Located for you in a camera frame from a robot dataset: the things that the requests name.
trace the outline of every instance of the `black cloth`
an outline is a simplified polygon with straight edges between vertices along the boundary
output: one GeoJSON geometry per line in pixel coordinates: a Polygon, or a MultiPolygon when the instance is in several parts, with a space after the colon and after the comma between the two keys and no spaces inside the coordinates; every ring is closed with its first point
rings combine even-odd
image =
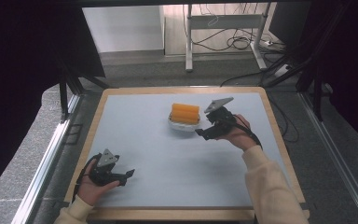
{"type": "Polygon", "coordinates": [[[358,1],[351,1],[320,61],[330,101],[358,132],[358,1]]]}
{"type": "Polygon", "coordinates": [[[33,3],[0,1],[0,176],[33,124],[43,92],[65,74],[59,62],[104,76],[81,8],[33,3]]]}

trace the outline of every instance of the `cable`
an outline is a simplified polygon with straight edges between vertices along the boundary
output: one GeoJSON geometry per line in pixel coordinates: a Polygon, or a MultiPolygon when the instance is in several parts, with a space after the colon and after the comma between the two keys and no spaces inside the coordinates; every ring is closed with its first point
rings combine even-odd
{"type": "Polygon", "coordinates": [[[207,13],[203,13],[203,12],[202,12],[202,6],[201,6],[201,4],[199,4],[199,5],[200,5],[200,14],[201,14],[202,16],[206,16],[206,15],[212,15],[212,16],[214,16],[214,19],[208,22],[208,26],[213,26],[213,25],[217,24],[217,23],[219,22],[219,17],[224,17],[224,16],[217,16],[216,14],[212,13],[211,10],[209,10],[209,8],[208,8],[208,4],[205,4],[206,10],[207,10],[208,12],[207,12],[207,13]]]}
{"type": "Polygon", "coordinates": [[[79,191],[79,188],[80,188],[80,185],[81,185],[81,181],[82,181],[82,179],[83,179],[83,176],[85,176],[84,173],[86,172],[87,167],[90,165],[90,163],[92,162],[92,160],[97,159],[98,156],[99,156],[99,155],[95,155],[95,156],[93,156],[91,159],[89,159],[89,160],[87,161],[86,165],[84,166],[84,168],[80,171],[80,175],[79,175],[79,177],[77,178],[77,181],[76,181],[76,184],[75,184],[74,194],[72,195],[72,202],[75,201],[76,195],[77,195],[77,193],[78,193],[78,191],[79,191]]]}
{"type": "MultiPolygon", "coordinates": [[[[247,6],[247,4],[245,4],[245,7],[244,7],[242,13],[245,12],[246,6],[247,6]]],[[[241,8],[241,7],[242,7],[242,4],[239,4],[239,5],[237,6],[237,8],[235,9],[234,13],[235,13],[239,8],[241,8]]],[[[200,14],[201,14],[201,15],[215,15],[215,14],[213,14],[213,13],[211,12],[211,10],[208,8],[207,5],[206,5],[206,8],[207,8],[207,10],[208,10],[208,13],[204,13],[204,12],[202,11],[202,7],[201,7],[201,4],[200,4],[200,14]]],[[[187,36],[187,33],[186,33],[186,22],[185,22],[185,6],[183,6],[182,10],[183,10],[183,20],[184,20],[183,24],[184,24],[185,34],[186,34],[186,36],[187,36]]],[[[215,24],[216,22],[218,22],[219,16],[217,16],[217,15],[215,15],[215,16],[216,16],[215,19],[213,19],[212,21],[209,21],[209,23],[208,23],[209,26],[212,25],[211,22],[213,22],[213,21],[214,21],[213,24],[215,24]]],[[[232,30],[232,29],[224,29],[224,30],[221,30],[221,31],[219,31],[219,32],[217,32],[217,33],[215,33],[215,34],[213,34],[213,35],[210,35],[209,37],[206,37],[205,39],[203,39],[203,40],[201,40],[201,41],[195,42],[195,41],[192,40],[192,43],[193,43],[193,44],[200,44],[201,42],[206,41],[206,40],[212,38],[213,36],[218,35],[218,34],[220,34],[220,33],[222,33],[222,32],[228,31],[228,30],[232,30]]],[[[254,35],[253,33],[249,33],[248,31],[245,31],[245,30],[243,30],[243,29],[236,29],[235,34],[234,34],[233,37],[231,37],[230,39],[227,40],[227,46],[228,46],[228,47],[231,46],[231,47],[233,47],[234,49],[239,49],[239,50],[241,50],[241,49],[246,49],[246,48],[248,47],[248,45],[247,45],[245,48],[238,48],[238,47],[235,46],[235,43],[234,43],[233,45],[231,45],[231,44],[228,44],[228,42],[229,42],[230,40],[234,40],[235,42],[237,42],[237,41],[244,42],[244,40],[252,41],[253,37],[255,37],[255,35],[254,35]],[[236,34],[239,30],[243,31],[244,33],[247,33],[248,35],[250,35],[250,37],[247,37],[247,36],[241,36],[241,37],[238,37],[238,38],[235,37],[235,34],[236,34]]],[[[268,35],[268,37],[269,37],[268,41],[271,41],[271,42],[272,42],[272,39],[273,39],[272,35],[270,35],[270,34],[268,34],[268,33],[264,33],[264,34],[262,34],[262,35],[268,35]]],[[[200,46],[205,47],[206,49],[214,50],[214,51],[221,51],[221,50],[229,49],[229,48],[224,48],[224,49],[212,49],[212,48],[206,47],[205,45],[200,45],[200,46]]],[[[262,49],[264,49],[264,50],[271,50],[271,49],[264,48],[264,47],[262,47],[262,46],[260,46],[260,48],[262,48],[262,49]]]]}
{"type": "MultiPolygon", "coordinates": [[[[183,10],[183,25],[184,25],[184,29],[185,29],[185,34],[187,36],[187,32],[186,32],[186,21],[185,21],[185,6],[183,6],[182,8],[183,10]]],[[[267,70],[264,70],[264,71],[260,71],[260,72],[257,72],[257,73],[252,73],[252,74],[246,74],[246,75],[241,75],[241,76],[238,76],[238,77],[232,77],[232,78],[229,78],[227,80],[225,80],[224,82],[222,82],[222,84],[220,85],[220,87],[222,87],[223,85],[225,85],[227,82],[229,82],[230,80],[233,80],[233,79],[238,79],[238,78],[242,78],[242,77],[248,77],[248,76],[254,76],[254,75],[264,75],[264,76],[261,76],[257,86],[260,86],[260,87],[264,87],[264,80],[266,79],[266,77],[271,77],[279,68],[280,65],[282,64],[285,64],[288,62],[288,60],[294,56],[296,56],[300,50],[307,50],[307,48],[309,48],[311,46],[311,43],[313,42],[314,38],[316,37],[317,34],[319,34],[322,29],[325,27],[325,25],[328,23],[328,17],[325,16],[323,22],[321,22],[321,24],[313,31],[313,33],[311,35],[309,35],[306,39],[304,39],[300,44],[298,44],[296,47],[294,47],[293,49],[290,49],[290,50],[275,50],[275,49],[267,49],[267,48],[264,48],[263,46],[259,46],[259,48],[261,50],[264,50],[265,52],[275,52],[275,53],[279,53],[279,54],[283,54],[283,56],[278,59],[276,62],[274,62],[267,70]]],[[[246,34],[249,34],[250,35],[250,41],[252,41],[253,37],[255,36],[253,34],[253,29],[252,29],[252,32],[249,33],[245,30],[242,30],[242,29],[236,29],[236,32],[234,33],[234,36],[231,37],[230,39],[227,40],[227,47],[224,48],[224,49],[212,49],[212,48],[209,48],[205,45],[202,45],[201,43],[203,41],[206,41],[207,39],[210,39],[212,38],[213,36],[215,35],[218,35],[222,32],[225,32],[227,30],[230,30],[230,29],[225,29],[225,30],[221,30],[219,32],[217,32],[216,34],[214,35],[211,35],[199,42],[194,42],[192,39],[192,43],[195,44],[195,45],[199,45],[199,46],[202,46],[202,47],[205,47],[206,49],[210,49],[210,50],[214,50],[214,51],[221,51],[221,50],[225,50],[225,49],[230,49],[230,48],[234,48],[234,49],[246,49],[248,46],[246,46],[245,48],[238,48],[235,43],[238,42],[238,41],[246,41],[246,38],[249,39],[248,37],[244,37],[244,36],[240,36],[240,37],[237,37],[235,36],[235,34],[241,30],[243,31],[244,33],[246,34]]]]}
{"type": "Polygon", "coordinates": [[[243,3],[239,3],[238,6],[237,6],[237,8],[235,8],[235,10],[234,10],[234,12],[233,12],[232,14],[234,15],[235,12],[237,12],[237,11],[238,11],[238,14],[244,14],[244,10],[245,10],[245,9],[242,10],[242,7],[243,7],[243,3]]]}
{"type": "Polygon", "coordinates": [[[273,97],[272,96],[268,96],[268,99],[269,101],[271,102],[272,105],[274,105],[278,111],[281,113],[283,119],[284,119],[284,129],[282,130],[282,138],[284,141],[286,142],[290,142],[290,143],[296,143],[298,142],[298,139],[299,139],[299,131],[296,127],[296,125],[292,122],[292,120],[286,115],[286,113],[283,112],[283,110],[278,106],[278,104],[272,99],[273,97]],[[289,123],[293,126],[293,128],[295,129],[295,132],[296,132],[296,137],[294,139],[285,139],[284,137],[286,136],[287,134],[287,131],[289,130],[289,123]]]}
{"type": "Polygon", "coordinates": [[[247,129],[251,129],[251,128],[249,128],[249,126],[248,125],[246,125],[246,123],[242,120],[242,119],[240,119],[240,117],[238,117],[237,115],[234,115],[234,117],[235,118],[237,118],[237,119],[239,119],[240,121],[241,121],[241,123],[247,128],[247,129]]]}
{"type": "Polygon", "coordinates": [[[242,121],[239,117],[237,117],[236,115],[233,115],[233,116],[236,117],[237,119],[239,119],[239,120],[243,123],[243,125],[244,125],[245,127],[241,126],[241,125],[238,124],[237,122],[232,122],[232,121],[226,120],[226,119],[219,119],[219,121],[220,121],[220,122],[223,122],[223,123],[226,123],[226,124],[228,124],[228,125],[231,125],[231,126],[233,126],[233,127],[236,127],[236,128],[238,128],[238,129],[243,130],[244,132],[246,132],[246,133],[249,135],[249,137],[251,137],[251,138],[255,141],[255,143],[256,143],[257,145],[259,145],[259,146],[261,146],[261,147],[263,148],[263,146],[261,145],[261,142],[260,142],[260,140],[258,139],[257,135],[255,135],[255,134],[252,132],[252,130],[245,124],[245,122],[243,122],[243,121],[242,121]]]}
{"type": "Polygon", "coordinates": [[[248,6],[248,3],[245,3],[245,7],[243,8],[242,14],[245,14],[246,7],[248,6]]]}
{"type": "MultiPolygon", "coordinates": [[[[201,13],[201,15],[214,15],[214,14],[209,10],[209,8],[207,8],[207,10],[209,11],[209,13],[204,13],[204,12],[202,12],[202,8],[201,8],[201,6],[200,6],[200,13],[201,13]]],[[[185,35],[186,35],[186,37],[187,37],[186,19],[185,19],[185,5],[182,5],[182,12],[183,12],[183,26],[184,26],[184,30],[185,30],[185,35]]],[[[208,36],[208,37],[206,37],[206,38],[204,38],[204,39],[202,39],[202,40],[200,40],[200,41],[193,41],[193,39],[191,39],[191,42],[192,42],[194,45],[198,45],[198,46],[201,46],[201,47],[204,47],[204,48],[206,48],[206,49],[213,50],[213,51],[223,51],[223,50],[231,49],[231,48],[238,49],[238,50],[244,50],[244,49],[247,49],[247,48],[250,46],[250,41],[251,41],[251,40],[249,39],[249,37],[244,36],[244,35],[242,35],[242,36],[235,36],[236,33],[237,33],[238,31],[243,31],[243,32],[246,33],[246,34],[251,35],[251,38],[252,38],[252,36],[255,36],[255,35],[253,35],[253,34],[247,32],[247,31],[245,31],[245,30],[236,29],[234,35],[227,40],[227,47],[226,47],[226,48],[223,48],[223,49],[213,49],[213,48],[210,48],[210,47],[207,47],[207,46],[201,44],[202,42],[204,42],[204,41],[206,41],[206,40],[208,40],[208,39],[210,39],[210,38],[212,38],[212,37],[214,37],[214,36],[216,36],[216,35],[218,35],[218,34],[221,34],[221,33],[225,32],[225,31],[229,31],[229,30],[233,30],[233,29],[223,29],[223,30],[220,30],[220,31],[216,32],[215,34],[210,35],[210,36],[208,36]],[[243,42],[246,42],[247,44],[246,44],[245,47],[240,48],[240,47],[237,47],[237,46],[236,46],[236,43],[238,43],[238,42],[242,42],[242,43],[243,43],[243,42]]]]}

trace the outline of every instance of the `metal rail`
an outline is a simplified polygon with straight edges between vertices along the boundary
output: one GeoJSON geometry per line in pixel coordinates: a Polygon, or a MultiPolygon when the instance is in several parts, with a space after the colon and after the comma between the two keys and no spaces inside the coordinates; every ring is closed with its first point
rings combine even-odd
{"type": "Polygon", "coordinates": [[[31,181],[30,186],[28,187],[24,198],[21,201],[19,209],[17,210],[16,215],[14,216],[13,220],[11,221],[12,224],[21,224],[26,223],[31,212],[34,208],[34,202],[42,189],[43,183],[45,182],[46,176],[48,174],[48,170],[54,161],[55,155],[61,145],[62,138],[64,137],[69,123],[71,122],[72,114],[76,109],[77,103],[80,99],[80,96],[73,95],[70,102],[69,102],[69,114],[70,116],[68,119],[60,123],[57,126],[56,131],[53,134],[53,137],[48,144],[48,148],[45,152],[45,155],[42,158],[42,161],[37,168],[34,178],[31,181]]]}
{"type": "Polygon", "coordinates": [[[358,207],[358,182],[356,178],[354,177],[350,167],[345,162],[344,158],[339,152],[339,149],[337,148],[332,137],[330,136],[330,133],[325,128],[324,123],[320,122],[316,115],[313,113],[312,102],[310,101],[308,95],[306,95],[305,93],[300,93],[299,96],[304,107],[307,110],[308,115],[310,116],[312,123],[316,128],[316,131],[321,136],[322,141],[324,142],[324,145],[326,146],[327,151],[330,155],[330,158],[333,160],[333,163],[335,164],[345,186],[347,187],[350,195],[352,196],[354,202],[358,207]]]}

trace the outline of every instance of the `wooden table edge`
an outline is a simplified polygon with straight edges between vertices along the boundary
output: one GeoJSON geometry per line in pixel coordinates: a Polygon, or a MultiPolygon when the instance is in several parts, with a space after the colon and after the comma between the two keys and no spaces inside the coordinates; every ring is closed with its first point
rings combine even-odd
{"type": "MultiPolygon", "coordinates": [[[[66,202],[72,201],[73,191],[76,184],[76,180],[80,174],[80,171],[83,169],[84,164],[87,162],[87,157],[90,153],[90,148],[94,135],[96,134],[98,124],[102,117],[104,105],[107,101],[109,95],[127,95],[127,94],[183,94],[183,93],[249,93],[257,92],[260,94],[260,97],[263,102],[263,106],[266,109],[268,115],[268,120],[271,125],[274,137],[277,141],[278,148],[281,152],[283,163],[286,167],[287,174],[290,176],[292,189],[300,203],[305,203],[305,198],[302,193],[301,187],[299,186],[295,170],[291,163],[290,157],[288,155],[286,146],[283,142],[281,131],[276,122],[275,116],[272,111],[272,107],[269,103],[269,98],[267,97],[266,91],[261,87],[142,87],[142,88],[121,88],[121,89],[107,89],[103,91],[100,103],[98,104],[97,110],[95,112],[94,118],[89,128],[89,133],[87,135],[85,144],[82,148],[77,166],[74,171],[69,188],[66,192],[64,200],[66,202]]],[[[308,209],[303,210],[306,214],[306,217],[310,216],[308,209]]],[[[239,209],[223,209],[223,210],[211,210],[205,208],[200,208],[197,210],[185,210],[185,209],[116,209],[116,208],[95,208],[91,214],[89,214],[90,219],[115,219],[115,220],[135,220],[142,218],[142,220],[154,219],[154,220],[163,220],[166,216],[178,217],[177,220],[182,220],[181,216],[192,215],[194,220],[206,220],[211,216],[219,216],[221,213],[226,214],[224,217],[228,219],[224,220],[247,220],[252,219],[253,216],[250,216],[248,213],[253,213],[253,210],[239,210],[239,209]],[[199,212],[198,215],[192,215],[194,211],[199,212]]]]}

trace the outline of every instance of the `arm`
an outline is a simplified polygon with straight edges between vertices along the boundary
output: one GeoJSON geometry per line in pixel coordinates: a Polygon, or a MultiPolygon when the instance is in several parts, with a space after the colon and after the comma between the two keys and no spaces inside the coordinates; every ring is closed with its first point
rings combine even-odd
{"type": "Polygon", "coordinates": [[[54,224],[86,224],[87,216],[92,210],[94,205],[108,190],[113,189],[119,185],[119,181],[114,181],[102,187],[96,186],[90,180],[88,174],[92,165],[95,163],[93,160],[86,169],[85,175],[76,195],[76,199],[69,207],[62,208],[60,215],[55,220],[54,224]]]}
{"type": "MultiPolygon", "coordinates": [[[[237,122],[250,127],[249,122],[241,115],[237,116],[237,122]]],[[[270,161],[252,138],[244,131],[233,128],[229,134],[219,139],[226,139],[243,150],[242,158],[248,167],[245,175],[246,187],[259,223],[308,223],[280,166],[277,162],[270,161]]]]}

